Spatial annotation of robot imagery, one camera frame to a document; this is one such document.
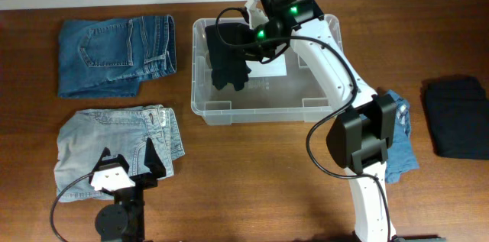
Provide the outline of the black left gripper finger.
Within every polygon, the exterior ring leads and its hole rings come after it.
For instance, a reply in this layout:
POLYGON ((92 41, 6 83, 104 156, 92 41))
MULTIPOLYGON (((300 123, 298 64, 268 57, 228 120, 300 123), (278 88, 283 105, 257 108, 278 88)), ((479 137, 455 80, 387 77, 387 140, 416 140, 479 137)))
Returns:
POLYGON ((150 173, 157 179, 167 176, 166 168, 161 161, 155 149, 153 141, 148 138, 146 140, 146 149, 144 155, 144 165, 150 170, 150 173))
POLYGON ((121 167, 125 173, 128 173, 129 165, 127 160, 121 154, 111 155, 110 149, 106 147, 102 151, 102 154, 92 169, 92 172, 97 173, 103 170, 119 167, 121 167))

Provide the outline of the small black garment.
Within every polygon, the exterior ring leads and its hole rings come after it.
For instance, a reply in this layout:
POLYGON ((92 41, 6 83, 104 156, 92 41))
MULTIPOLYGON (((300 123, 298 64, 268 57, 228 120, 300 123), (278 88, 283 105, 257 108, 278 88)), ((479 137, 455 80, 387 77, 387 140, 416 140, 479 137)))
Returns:
MULTIPOLYGON (((225 42, 234 45, 244 44, 249 39, 249 27, 246 24, 232 22, 219 24, 219 31, 225 42)), ((229 83, 235 91, 241 91, 249 80, 251 70, 246 64, 246 56, 221 42, 216 26, 205 28, 209 60, 212 68, 212 84, 224 89, 229 83)))

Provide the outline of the blue denim shirt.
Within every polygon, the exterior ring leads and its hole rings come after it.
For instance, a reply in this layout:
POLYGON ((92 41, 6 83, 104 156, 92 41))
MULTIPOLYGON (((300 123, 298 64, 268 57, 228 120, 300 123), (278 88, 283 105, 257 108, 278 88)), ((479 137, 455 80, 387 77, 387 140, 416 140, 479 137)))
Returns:
POLYGON ((393 98, 396 104, 396 114, 393 130, 393 144, 388 149, 385 181, 386 183, 396 183, 400 181, 400 177, 403 173, 419 169, 419 164, 410 141, 412 132, 410 103, 393 90, 389 90, 387 94, 393 98))

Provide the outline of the large black garment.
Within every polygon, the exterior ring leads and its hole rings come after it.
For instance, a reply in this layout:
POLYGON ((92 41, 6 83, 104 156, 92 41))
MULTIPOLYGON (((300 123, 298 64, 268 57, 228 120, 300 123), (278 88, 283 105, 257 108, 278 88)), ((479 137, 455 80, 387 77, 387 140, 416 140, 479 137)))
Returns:
POLYGON ((424 104, 439 156, 488 159, 488 98, 475 77, 427 84, 424 104))

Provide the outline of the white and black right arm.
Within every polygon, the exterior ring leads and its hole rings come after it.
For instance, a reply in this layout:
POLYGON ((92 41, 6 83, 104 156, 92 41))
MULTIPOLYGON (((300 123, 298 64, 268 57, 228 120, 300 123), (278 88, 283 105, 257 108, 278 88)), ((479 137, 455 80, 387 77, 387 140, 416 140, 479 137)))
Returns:
POLYGON ((393 241, 385 176, 393 143, 396 104, 378 95, 355 71, 336 43, 329 22, 315 0, 261 0, 267 21, 254 28, 257 46, 269 50, 287 44, 308 66, 332 113, 306 136, 332 122, 325 143, 342 173, 324 166, 329 176, 348 181, 355 208, 354 234, 359 241, 393 241))

